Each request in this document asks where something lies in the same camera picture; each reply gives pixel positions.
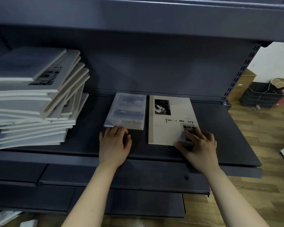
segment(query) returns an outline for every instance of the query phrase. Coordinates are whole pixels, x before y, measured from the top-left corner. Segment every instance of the shelving unit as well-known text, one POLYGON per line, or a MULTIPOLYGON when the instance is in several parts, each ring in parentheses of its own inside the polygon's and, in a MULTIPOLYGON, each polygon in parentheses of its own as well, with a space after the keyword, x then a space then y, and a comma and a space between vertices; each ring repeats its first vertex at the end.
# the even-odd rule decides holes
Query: shelving unit
MULTIPOLYGON (((65 143, 0 150, 0 209, 71 210, 99 163, 98 134, 116 92, 189 97, 200 128, 215 135, 226 174, 261 177, 222 104, 261 45, 284 42, 284 0, 250 2, 0 0, 0 53, 78 49, 91 70, 84 89, 91 96, 65 143), (21 171, 31 173, 15 175, 21 171)), ((145 121, 144 131, 130 131, 133 146, 106 213, 184 217, 181 193, 209 195, 209 185, 174 147, 148 144, 145 121)))

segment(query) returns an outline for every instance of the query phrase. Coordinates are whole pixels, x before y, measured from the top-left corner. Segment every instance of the finger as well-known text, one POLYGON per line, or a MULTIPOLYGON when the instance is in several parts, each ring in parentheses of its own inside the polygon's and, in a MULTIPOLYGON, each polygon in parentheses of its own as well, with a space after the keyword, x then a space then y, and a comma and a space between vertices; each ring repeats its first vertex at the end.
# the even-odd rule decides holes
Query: finger
POLYGON ((198 126, 195 127, 195 132, 200 139, 202 139, 202 140, 206 139, 206 137, 201 133, 201 130, 198 126))
POLYGON ((118 131, 119 128, 120 128, 120 126, 114 126, 114 127, 110 130, 109 134, 110 134, 110 135, 115 135, 115 134, 117 133, 117 131, 118 131))
POLYGON ((127 135, 126 142, 124 144, 124 150, 127 150, 129 152, 131 148, 131 144, 132 144, 132 140, 130 138, 130 135, 127 135))
POLYGON ((104 137, 109 135, 110 130, 111 130, 111 127, 106 128, 105 133, 104 133, 104 137))
POLYGON ((119 127, 116 135, 123 138, 124 134, 128 134, 128 130, 125 127, 119 127))
POLYGON ((99 134, 99 141, 101 142, 103 138, 104 138, 104 131, 101 131, 99 134))
POLYGON ((186 135, 187 137, 189 137, 189 139, 190 139, 191 141, 193 141, 194 143, 197 143, 197 142, 200 140, 196 135, 194 135, 194 134, 192 134, 192 133, 189 133, 187 130, 185 130, 184 133, 185 133, 185 135, 186 135))
POLYGON ((206 137, 206 139, 208 141, 210 141, 212 144, 214 144, 215 137, 213 136, 212 133, 210 133, 210 132, 202 132, 202 134, 206 137))
POLYGON ((187 159, 188 158, 188 154, 190 153, 182 144, 180 143, 175 143, 174 147, 177 148, 182 155, 187 159))

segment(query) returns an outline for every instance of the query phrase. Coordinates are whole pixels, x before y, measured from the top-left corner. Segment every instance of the white wall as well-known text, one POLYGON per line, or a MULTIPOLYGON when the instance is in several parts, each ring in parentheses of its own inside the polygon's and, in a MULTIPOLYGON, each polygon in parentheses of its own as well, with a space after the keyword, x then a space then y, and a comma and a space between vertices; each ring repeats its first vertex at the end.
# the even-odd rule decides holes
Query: white wall
POLYGON ((256 82, 269 82, 272 78, 284 78, 284 43, 273 42, 260 48, 248 69, 254 72, 256 82))

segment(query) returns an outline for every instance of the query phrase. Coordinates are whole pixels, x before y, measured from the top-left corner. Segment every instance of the forearm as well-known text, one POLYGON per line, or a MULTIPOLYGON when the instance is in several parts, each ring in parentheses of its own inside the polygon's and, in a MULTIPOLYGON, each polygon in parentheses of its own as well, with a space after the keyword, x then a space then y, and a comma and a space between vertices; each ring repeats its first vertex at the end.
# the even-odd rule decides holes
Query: forearm
POLYGON ((205 176, 227 227, 268 227, 222 170, 205 176))
POLYGON ((62 227, 100 227, 116 169, 99 165, 62 227))

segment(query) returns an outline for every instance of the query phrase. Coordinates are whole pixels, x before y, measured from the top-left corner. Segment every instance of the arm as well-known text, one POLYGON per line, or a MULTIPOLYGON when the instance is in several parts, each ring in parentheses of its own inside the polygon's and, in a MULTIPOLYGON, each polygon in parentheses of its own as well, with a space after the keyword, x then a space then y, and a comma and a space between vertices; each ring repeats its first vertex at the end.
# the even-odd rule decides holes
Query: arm
POLYGON ((125 145, 122 140, 128 130, 114 126, 100 133, 99 165, 62 227, 100 227, 110 184, 114 174, 129 154, 130 135, 125 145))
POLYGON ((220 169, 216 155, 217 142, 213 134, 185 131, 195 144, 192 152, 179 143, 175 147, 200 171, 208 181, 227 227, 269 227, 257 211, 245 200, 225 173, 220 169))

